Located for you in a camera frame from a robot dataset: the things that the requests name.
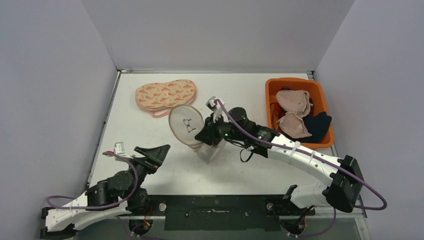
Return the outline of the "round white mesh laundry bag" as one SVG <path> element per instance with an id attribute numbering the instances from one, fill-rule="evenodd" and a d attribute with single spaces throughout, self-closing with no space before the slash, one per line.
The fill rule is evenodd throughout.
<path id="1" fill-rule="evenodd" d="M 226 146 L 224 140 L 218 145 L 207 145 L 195 139 L 205 122 L 200 111 L 189 104 L 173 107 L 168 114 L 168 124 L 175 138 L 190 147 L 206 164 L 216 159 Z"/>

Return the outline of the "floral mesh laundry bag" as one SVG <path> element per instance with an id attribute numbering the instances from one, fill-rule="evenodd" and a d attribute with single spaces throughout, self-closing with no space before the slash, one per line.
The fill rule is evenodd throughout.
<path id="1" fill-rule="evenodd" d="M 196 84 L 189 79 L 144 84 L 135 90 L 135 103 L 153 118 L 168 116 L 171 109 L 191 104 L 197 94 Z"/>

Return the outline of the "beige pink lace bra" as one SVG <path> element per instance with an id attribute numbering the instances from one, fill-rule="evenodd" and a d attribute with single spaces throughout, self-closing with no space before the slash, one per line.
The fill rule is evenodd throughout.
<path id="1" fill-rule="evenodd" d="M 311 112 L 310 93 L 305 90 L 280 90 L 276 100 L 285 111 L 277 122 L 283 133 L 293 139 L 311 137 L 303 118 Z"/>

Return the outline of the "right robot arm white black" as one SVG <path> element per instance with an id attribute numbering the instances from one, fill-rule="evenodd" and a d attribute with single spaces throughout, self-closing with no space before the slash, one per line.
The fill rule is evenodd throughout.
<path id="1" fill-rule="evenodd" d="M 329 205 L 345 213 L 351 213 L 362 187 L 365 185 L 357 160 L 351 156 L 343 159 L 320 154 L 294 142 L 277 131 L 249 120 L 242 107 L 231 109 L 224 121 L 212 113 L 194 138 L 208 146 L 222 141 L 240 142 L 252 154 L 282 161 L 318 180 L 318 183 L 300 186 L 294 184 L 285 193 L 282 207 L 290 215 L 301 209 Z"/>

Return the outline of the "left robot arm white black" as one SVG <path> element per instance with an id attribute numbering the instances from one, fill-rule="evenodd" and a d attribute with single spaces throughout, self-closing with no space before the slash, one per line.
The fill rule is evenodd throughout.
<path id="1" fill-rule="evenodd" d="M 135 147 L 139 156 L 129 156 L 124 144 L 118 142 L 113 150 L 103 152 L 104 156 L 128 164 L 107 179 L 100 180 L 78 197 L 67 197 L 63 206 L 52 203 L 57 196 L 49 196 L 48 204 L 41 210 L 44 227 L 40 229 L 42 240 L 66 240 L 86 227 L 121 215 L 149 216 L 158 202 L 142 188 L 148 175 L 153 175 L 164 163 L 170 150 L 169 144 L 153 148 Z"/>

